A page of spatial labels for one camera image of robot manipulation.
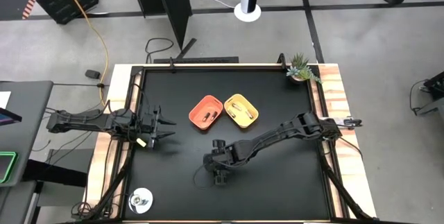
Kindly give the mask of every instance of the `table leg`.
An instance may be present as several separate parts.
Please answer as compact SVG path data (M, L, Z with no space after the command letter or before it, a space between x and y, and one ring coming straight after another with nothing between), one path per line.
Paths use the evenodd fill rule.
M76 187L85 187L87 177L87 173L29 159L22 180L40 180Z

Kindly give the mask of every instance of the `black tabletop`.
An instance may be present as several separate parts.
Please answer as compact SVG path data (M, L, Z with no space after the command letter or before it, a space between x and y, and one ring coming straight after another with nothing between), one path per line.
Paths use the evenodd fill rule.
M11 92L6 109L22 117L21 123L0 126L0 151L18 154L9 181L0 187L15 186L22 179L52 87L51 81L0 83L0 92Z
M325 190L316 144L290 139L258 153L247 165L231 173L228 185L199 189L193 174L202 165L213 139L229 144L256 137L296 113L311 110L308 85L294 85L282 71L148 72L144 91L151 105L161 105L164 117L176 126L161 126L176 134L162 139L155 150L138 148L133 157L126 193L144 187L154 202L145 214L125 209L129 220L322 220L328 219ZM188 113L210 94L222 103L233 94L244 95L259 118L239 128L223 113L201 131ZM142 101L142 111L146 109ZM212 176L197 172L196 184L209 186Z

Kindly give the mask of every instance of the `succulent plant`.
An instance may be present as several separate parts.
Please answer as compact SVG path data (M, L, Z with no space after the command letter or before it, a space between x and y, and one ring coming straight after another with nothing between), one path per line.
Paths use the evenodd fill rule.
M308 58L304 58L303 53L297 53L291 60L291 67L287 69L287 76L295 76L301 80L313 79L318 83L322 83L320 78L313 74L308 64Z

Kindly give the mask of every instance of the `round base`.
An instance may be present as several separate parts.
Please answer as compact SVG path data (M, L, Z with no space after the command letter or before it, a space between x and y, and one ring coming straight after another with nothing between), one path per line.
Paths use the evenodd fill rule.
M244 13L242 12L241 4L238 3L237 6L234 8L234 15L241 21L253 22L261 17L261 8L256 5L256 9L254 11L250 13Z
M139 196L140 200L143 201L144 204L134 205L131 202L131 199L133 198L134 195ZM136 214L143 214L147 212L152 204L153 204L153 194L151 193L151 191L145 188L136 189L128 199L128 205L131 211L135 212Z

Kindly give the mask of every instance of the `black clamp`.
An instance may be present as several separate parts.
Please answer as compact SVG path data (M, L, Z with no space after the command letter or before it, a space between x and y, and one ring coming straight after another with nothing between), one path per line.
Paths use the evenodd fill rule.
M277 63L281 64L282 69L287 72L287 62L285 61L285 55L283 53L279 54L279 58L277 59Z
M176 67L174 66L174 61L173 61L172 57L169 58L169 67L170 67L172 73L176 72Z

